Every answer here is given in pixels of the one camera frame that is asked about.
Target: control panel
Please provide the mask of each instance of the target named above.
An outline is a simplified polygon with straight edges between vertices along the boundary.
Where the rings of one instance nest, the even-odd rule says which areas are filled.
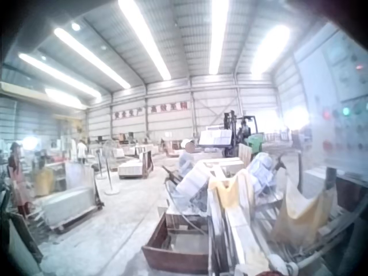
[[[325,166],[367,178],[368,53],[338,30],[297,63],[315,157]]]

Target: yellow cloth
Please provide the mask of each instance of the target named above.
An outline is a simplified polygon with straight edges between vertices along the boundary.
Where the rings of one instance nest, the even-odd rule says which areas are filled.
[[[286,194],[271,236],[278,242],[309,246],[316,240],[317,231],[327,223],[336,189],[321,191],[313,198],[305,198],[290,179]]]
[[[234,177],[218,179],[210,177],[208,189],[216,189],[222,208],[233,208],[242,205],[247,205],[246,209],[251,212],[254,205],[254,191],[249,178],[249,172],[246,169],[240,170]]]
[[[53,190],[53,172],[49,168],[43,168],[37,175],[34,183],[36,196],[47,196]]]

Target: apron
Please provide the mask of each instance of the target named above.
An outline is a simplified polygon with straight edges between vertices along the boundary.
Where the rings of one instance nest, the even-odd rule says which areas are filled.
[[[30,197],[29,197],[28,190],[26,188],[26,182],[24,179],[24,175],[22,172],[22,165],[20,162],[19,164],[17,164],[17,169],[15,171],[13,170],[13,175],[14,175],[14,180],[17,185],[17,187],[13,185],[14,198],[16,200],[16,204],[17,206],[25,205],[27,202],[30,202]]]

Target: factory wall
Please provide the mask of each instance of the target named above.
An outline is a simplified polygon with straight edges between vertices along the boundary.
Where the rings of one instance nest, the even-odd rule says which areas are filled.
[[[248,74],[238,75],[237,80],[232,75],[175,79],[119,91],[112,98],[107,95],[89,105],[92,140],[128,132],[141,139],[146,131],[153,141],[199,136],[206,126],[223,124],[224,112],[230,110],[237,116],[241,112],[256,115],[259,131],[272,132],[266,127],[269,116],[278,116],[276,92],[269,75],[258,80]]]
[[[296,109],[307,110],[303,82],[293,53],[276,69],[274,82],[284,120]]]
[[[11,143],[30,135],[58,138],[58,121],[52,117],[52,111],[0,95],[0,138]]]

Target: red button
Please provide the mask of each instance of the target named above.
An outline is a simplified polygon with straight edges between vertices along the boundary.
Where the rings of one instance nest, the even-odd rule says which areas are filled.
[[[333,148],[334,147],[332,146],[331,142],[329,142],[329,141],[324,141],[323,142],[323,149],[325,151],[332,151]]]
[[[325,120],[329,120],[331,118],[331,114],[327,110],[323,111],[322,116],[325,118]]]

